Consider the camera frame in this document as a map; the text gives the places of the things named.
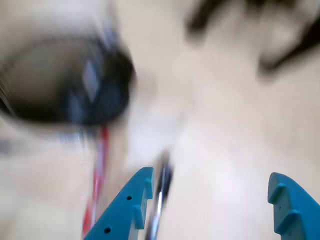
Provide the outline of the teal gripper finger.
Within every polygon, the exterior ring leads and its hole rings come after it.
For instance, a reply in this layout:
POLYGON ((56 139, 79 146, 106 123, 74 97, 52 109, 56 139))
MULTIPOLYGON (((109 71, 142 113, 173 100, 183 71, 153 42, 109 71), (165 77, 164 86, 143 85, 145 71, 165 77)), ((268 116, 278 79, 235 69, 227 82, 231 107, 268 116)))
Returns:
POLYGON ((267 201, 273 205, 273 229, 282 240, 318 240, 320 205, 293 179, 273 172, 267 201))
POLYGON ((136 240, 146 222, 148 200, 154 194, 154 168, 143 167, 121 189, 86 240, 136 240))

